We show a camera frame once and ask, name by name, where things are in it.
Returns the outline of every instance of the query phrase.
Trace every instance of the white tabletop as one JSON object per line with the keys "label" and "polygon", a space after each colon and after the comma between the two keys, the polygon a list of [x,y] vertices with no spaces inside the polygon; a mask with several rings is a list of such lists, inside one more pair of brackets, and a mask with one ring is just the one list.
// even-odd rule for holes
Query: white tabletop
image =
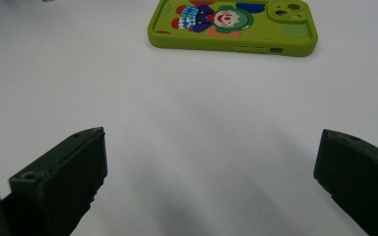
{"label": "white tabletop", "polygon": [[308,0],[303,58],[155,48],[157,3],[0,0],[0,197],[103,126],[108,177],[73,235],[364,235],[313,168],[323,129],[378,147],[378,1]]}

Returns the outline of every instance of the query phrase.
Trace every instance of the green phone case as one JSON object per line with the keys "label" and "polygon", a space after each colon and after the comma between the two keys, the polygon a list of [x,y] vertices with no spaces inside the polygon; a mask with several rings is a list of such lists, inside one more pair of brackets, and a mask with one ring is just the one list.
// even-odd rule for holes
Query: green phone case
{"label": "green phone case", "polygon": [[318,35],[300,0],[160,0],[149,40],[163,48],[306,56]]}

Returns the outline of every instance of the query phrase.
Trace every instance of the blue patch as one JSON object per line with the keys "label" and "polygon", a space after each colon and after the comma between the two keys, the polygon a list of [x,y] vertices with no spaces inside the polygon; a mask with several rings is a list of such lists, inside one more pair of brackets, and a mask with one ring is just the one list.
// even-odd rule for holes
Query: blue patch
{"label": "blue patch", "polygon": [[249,13],[261,13],[265,11],[266,4],[260,3],[237,3],[236,8],[247,11]]}

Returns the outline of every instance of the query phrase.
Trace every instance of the cartoon clown illustration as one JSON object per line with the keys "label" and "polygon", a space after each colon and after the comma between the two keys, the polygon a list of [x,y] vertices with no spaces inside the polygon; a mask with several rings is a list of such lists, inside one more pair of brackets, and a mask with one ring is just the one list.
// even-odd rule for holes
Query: cartoon clown illustration
{"label": "cartoon clown illustration", "polygon": [[215,27],[217,32],[231,33],[246,30],[253,25],[254,18],[245,10],[231,6],[221,6],[214,11],[208,5],[187,6],[176,9],[181,17],[171,22],[171,26],[177,30],[190,30],[202,32],[210,27]]}

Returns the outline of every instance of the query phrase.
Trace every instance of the black object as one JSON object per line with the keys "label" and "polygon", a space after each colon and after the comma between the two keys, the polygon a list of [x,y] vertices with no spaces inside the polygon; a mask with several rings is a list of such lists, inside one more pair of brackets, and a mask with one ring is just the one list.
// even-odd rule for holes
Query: black object
{"label": "black object", "polygon": [[68,236],[107,175],[103,128],[79,132],[10,178],[0,236]]}
{"label": "black object", "polygon": [[314,178],[371,236],[378,236],[378,147],[324,130]]}

